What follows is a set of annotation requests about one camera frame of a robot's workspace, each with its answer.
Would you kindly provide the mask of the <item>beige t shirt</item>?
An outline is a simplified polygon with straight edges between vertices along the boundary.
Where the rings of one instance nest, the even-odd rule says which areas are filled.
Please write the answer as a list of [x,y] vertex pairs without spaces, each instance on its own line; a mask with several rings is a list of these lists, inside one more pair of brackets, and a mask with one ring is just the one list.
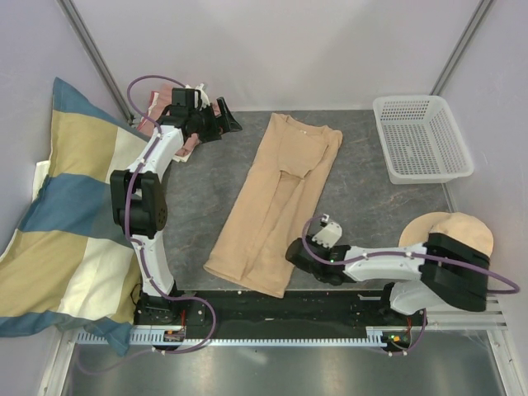
[[302,234],[342,144],[342,132],[274,113],[243,187],[204,268],[265,295],[283,297]]

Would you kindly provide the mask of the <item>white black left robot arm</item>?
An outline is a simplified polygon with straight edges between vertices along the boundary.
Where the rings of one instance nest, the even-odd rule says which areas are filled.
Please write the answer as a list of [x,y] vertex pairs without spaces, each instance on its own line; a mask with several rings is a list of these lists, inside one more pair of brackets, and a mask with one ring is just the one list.
[[110,176],[112,214],[139,260],[142,290],[160,297],[153,316],[163,324],[175,323],[180,303],[168,297],[175,285],[163,246],[168,208],[163,175],[175,154],[193,135],[204,144],[220,140],[243,127],[234,119],[225,99],[212,104],[203,85],[174,87],[171,101],[154,123],[154,132],[139,157],[125,170]]

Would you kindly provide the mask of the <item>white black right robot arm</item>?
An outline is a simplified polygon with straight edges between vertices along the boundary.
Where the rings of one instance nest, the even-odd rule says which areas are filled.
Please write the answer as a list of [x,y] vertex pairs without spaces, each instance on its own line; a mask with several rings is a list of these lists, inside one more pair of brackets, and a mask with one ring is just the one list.
[[465,262],[487,270],[489,256],[442,233],[431,233],[424,243],[407,247],[324,247],[311,236],[297,238],[285,258],[301,271],[329,285],[389,281],[389,297],[378,303],[379,318],[399,323],[416,311],[446,303],[469,312],[486,309],[488,277],[471,269],[445,263]]

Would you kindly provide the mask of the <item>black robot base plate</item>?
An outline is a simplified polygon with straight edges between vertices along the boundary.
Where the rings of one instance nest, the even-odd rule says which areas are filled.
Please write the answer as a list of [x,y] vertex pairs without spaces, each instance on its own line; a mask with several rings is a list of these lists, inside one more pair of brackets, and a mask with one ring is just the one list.
[[221,335],[351,335],[367,327],[404,331],[426,320],[418,310],[389,307],[387,290],[292,290],[281,299],[246,290],[178,292],[176,301],[142,294],[134,324],[189,328],[196,337]]

